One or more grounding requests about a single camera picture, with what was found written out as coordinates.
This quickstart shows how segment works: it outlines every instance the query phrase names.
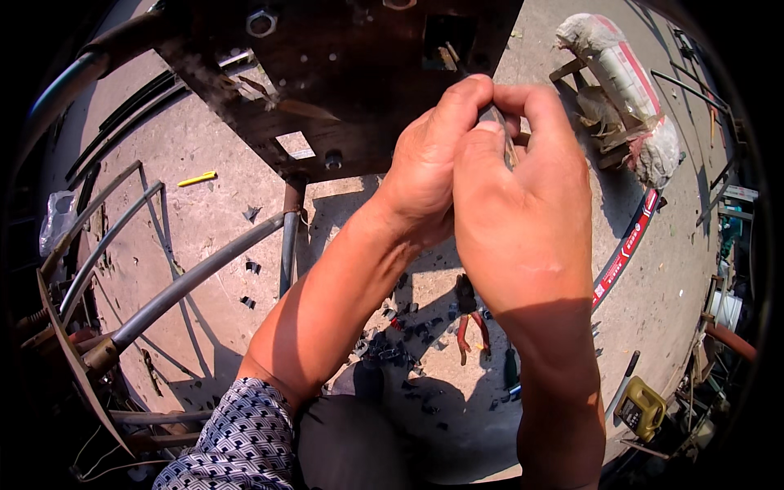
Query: left hand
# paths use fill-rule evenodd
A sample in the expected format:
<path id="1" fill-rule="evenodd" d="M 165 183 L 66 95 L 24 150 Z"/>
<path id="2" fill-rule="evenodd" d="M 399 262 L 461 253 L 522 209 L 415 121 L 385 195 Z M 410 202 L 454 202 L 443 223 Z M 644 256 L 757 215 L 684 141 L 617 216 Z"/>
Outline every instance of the left hand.
<path id="1" fill-rule="evenodd" d="M 371 201 L 405 240 L 424 249 L 454 233 L 452 166 L 455 145 L 493 96 L 490 77 L 471 75 L 449 87 L 438 105 L 397 139 L 392 166 Z"/>

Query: pliers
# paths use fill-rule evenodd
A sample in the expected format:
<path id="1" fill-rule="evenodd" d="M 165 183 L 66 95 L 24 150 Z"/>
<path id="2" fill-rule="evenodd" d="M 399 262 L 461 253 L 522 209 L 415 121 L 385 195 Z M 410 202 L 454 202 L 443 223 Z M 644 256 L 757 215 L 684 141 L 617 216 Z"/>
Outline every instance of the pliers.
<path id="1" fill-rule="evenodd" d="M 457 329 L 457 347 L 460 349 L 460 365 L 466 365 L 466 351 L 471 352 L 471 347 L 466 342 L 466 329 L 468 328 L 468 315 L 479 325 L 482 334 L 482 354 L 490 358 L 490 333 L 485 320 L 477 312 L 477 301 L 474 298 L 474 287 L 465 274 L 457 276 L 455 284 L 457 295 L 457 309 L 460 312 L 460 326 Z"/>

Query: forearm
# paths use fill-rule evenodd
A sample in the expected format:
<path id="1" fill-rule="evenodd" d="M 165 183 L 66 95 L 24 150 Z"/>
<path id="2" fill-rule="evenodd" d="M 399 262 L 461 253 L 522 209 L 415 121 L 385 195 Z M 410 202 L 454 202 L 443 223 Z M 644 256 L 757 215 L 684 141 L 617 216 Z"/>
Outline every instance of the forearm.
<path id="1" fill-rule="evenodd" d="M 563 299 L 499 318 L 521 358 L 517 455 L 533 488 L 589 488 L 604 457 L 590 301 Z"/>
<path id="2" fill-rule="evenodd" d="M 361 330 L 419 246 L 371 199 L 337 234 L 313 268 L 267 315 L 238 377 L 261 378 L 296 408 L 317 396 L 346 360 Z"/>

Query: rusty metal plate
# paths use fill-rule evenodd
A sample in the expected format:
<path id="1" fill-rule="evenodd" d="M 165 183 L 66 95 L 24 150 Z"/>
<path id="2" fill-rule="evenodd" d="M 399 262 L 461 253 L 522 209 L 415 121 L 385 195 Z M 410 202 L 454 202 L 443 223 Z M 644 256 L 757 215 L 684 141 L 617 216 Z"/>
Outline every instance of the rusty metal plate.
<path id="1" fill-rule="evenodd" d="M 522 0 L 167 2 L 172 15 L 185 21 L 182 34 L 158 53 L 278 175 L 304 174 L 314 183 L 386 172 L 400 132 L 460 79 L 440 58 L 439 46 L 449 40 L 469 71 L 492 75 L 521 5 Z M 254 13 L 260 27 L 248 26 Z M 270 32 L 263 37 L 249 33 L 264 29 Z M 250 100 L 236 77 L 232 83 L 218 66 L 244 49 L 252 49 L 268 75 L 277 105 Z M 286 104 L 294 109 L 282 110 Z M 313 156 L 297 159 L 275 139 L 298 131 Z M 328 169 L 327 156 L 336 153 L 342 166 Z"/>
<path id="2" fill-rule="evenodd" d="M 120 436 L 117 429 L 114 427 L 114 423 L 111 421 L 111 417 L 106 412 L 106 409 L 101 405 L 100 400 L 96 396 L 95 391 L 93 390 L 93 385 L 90 384 L 90 380 L 87 377 L 87 366 L 84 362 L 82 362 L 82 358 L 76 353 L 76 347 L 71 341 L 68 339 L 68 336 L 65 334 L 65 330 L 63 329 L 63 323 L 60 321 L 60 317 L 57 315 L 57 310 L 55 309 L 54 305 L 52 305 L 52 299 L 49 298 L 49 290 L 46 288 L 46 283 L 44 282 L 43 276 L 41 276 L 41 269 L 36 270 L 36 274 L 38 275 L 38 292 L 41 294 L 41 301 L 44 305 L 44 308 L 49 312 L 49 318 L 52 321 L 52 325 L 54 326 L 55 334 L 57 335 L 57 341 L 60 343 L 60 347 L 63 350 L 63 355 L 68 360 L 68 365 L 71 367 L 71 371 L 74 373 L 74 378 L 76 379 L 76 386 L 82 392 L 82 396 L 87 400 L 90 404 L 90 408 L 93 409 L 93 413 L 95 413 L 98 420 L 101 424 L 106 427 L 106 430 L 114 437 L 115 440 L 130 454 L 134 456 L 131 450 L 128 448 L 128 445 L 125 441 L 122 440 L 122 436 Z"/>

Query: yellow pen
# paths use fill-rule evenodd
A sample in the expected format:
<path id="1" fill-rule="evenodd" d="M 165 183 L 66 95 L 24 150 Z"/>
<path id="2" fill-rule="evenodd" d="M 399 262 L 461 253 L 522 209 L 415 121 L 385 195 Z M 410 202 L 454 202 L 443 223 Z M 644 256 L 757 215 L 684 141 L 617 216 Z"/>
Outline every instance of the yellow pen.
<path id="1" fill-rule="evenodd" d="M 179 182 L 177 186 L 185 187 L 191 185 L 192 183 L 204 182 L 205 180 L 215 179 L 217 176 L 218 174 L 215 172 L 215 170 L 210 170 L 209 172 L 204 172 L 200 176 L 194 177 L 193 179 L 183 180 L 182 182 Z"/>

